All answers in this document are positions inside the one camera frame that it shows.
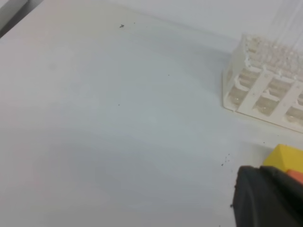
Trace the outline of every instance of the black object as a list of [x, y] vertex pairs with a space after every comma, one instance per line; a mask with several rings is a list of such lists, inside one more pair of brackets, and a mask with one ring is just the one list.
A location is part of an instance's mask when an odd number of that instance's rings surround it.
[[237, 227], [303, 227], [303, 186], [287, 174], [242, 166], [235, 188]]

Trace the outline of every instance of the yellow object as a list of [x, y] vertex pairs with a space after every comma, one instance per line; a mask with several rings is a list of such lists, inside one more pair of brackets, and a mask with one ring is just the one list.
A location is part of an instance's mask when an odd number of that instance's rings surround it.
[[264, 160], [264, 166], [274, 166], [283, 172], [295, 170], [303, 173], [303, 151], [279, 144]]

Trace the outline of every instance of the white table surface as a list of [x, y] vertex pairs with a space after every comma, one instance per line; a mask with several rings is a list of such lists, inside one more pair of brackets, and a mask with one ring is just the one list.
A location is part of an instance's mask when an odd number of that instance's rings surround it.
[[0, 226], [235, 226], [239, 166], [303, 148], [302, 134], [222, 108], [235, 44], [45, 0], [0, 39]]

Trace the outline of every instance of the white wall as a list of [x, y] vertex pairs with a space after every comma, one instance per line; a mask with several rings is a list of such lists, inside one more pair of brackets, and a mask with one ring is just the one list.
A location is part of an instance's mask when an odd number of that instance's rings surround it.
[[282, 0], [109, 0], [139, 12], [239, 39], [268, 28]]

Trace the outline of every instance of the orange object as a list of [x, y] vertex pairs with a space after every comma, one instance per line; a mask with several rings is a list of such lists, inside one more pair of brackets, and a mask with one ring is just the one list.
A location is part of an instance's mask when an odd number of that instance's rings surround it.
[[286, 173], [287, 173], [287, 175], [291, 176], [292, 178], [296, 179], [298, 182], [303, 184], [303, 173], [294, 171], [292, 169], [288, 170]]

